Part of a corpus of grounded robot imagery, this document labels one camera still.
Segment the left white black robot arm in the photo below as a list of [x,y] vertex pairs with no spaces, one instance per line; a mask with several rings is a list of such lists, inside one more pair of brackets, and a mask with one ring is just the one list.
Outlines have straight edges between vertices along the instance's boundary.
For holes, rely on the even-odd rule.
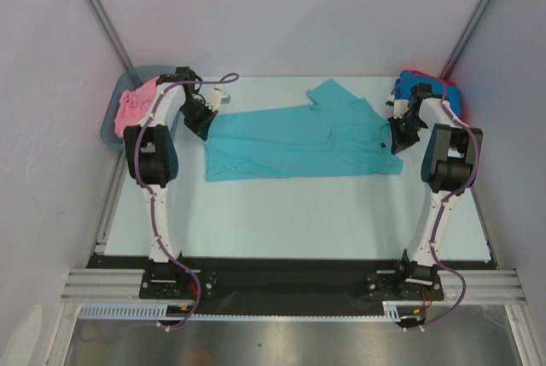
[[191,67],[162,73],[153,82],[152,101],[140,119],[123,131],[128,172],[143,197],[148,227],[148,282],[159,282],[172,298],[187,291],[191,270],[180,260],[179,241],[173,233],[172,186],[179,173],[179,158],[173,139],[173,125],[183,125],[206,141],[218,115],[221,95],[205,98],[200,87],[211,84]]

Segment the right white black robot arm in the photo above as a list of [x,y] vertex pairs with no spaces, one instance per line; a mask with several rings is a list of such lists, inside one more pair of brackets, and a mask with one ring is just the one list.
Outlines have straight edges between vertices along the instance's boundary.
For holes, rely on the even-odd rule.
[[404,299],[413,299],[423,289],[439,283],[441,242],[457,202],[475,181],[483,132],[461,121],[447,95],[433,93],[431,84],[414,85],[408,99],[398,98],[393,92],[387,104],[393,107],[388,119],[393,154],[418,143],[420,130],[430,130],[421,164],[423,208],[393,277],[395,292]]

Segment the teal t shirt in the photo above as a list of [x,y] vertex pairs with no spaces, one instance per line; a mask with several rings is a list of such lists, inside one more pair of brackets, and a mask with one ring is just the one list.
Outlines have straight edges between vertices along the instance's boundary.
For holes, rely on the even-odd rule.
[[309,103],[220,114],[204,143],[206,180],[398,175],[388,122],[329,79]]

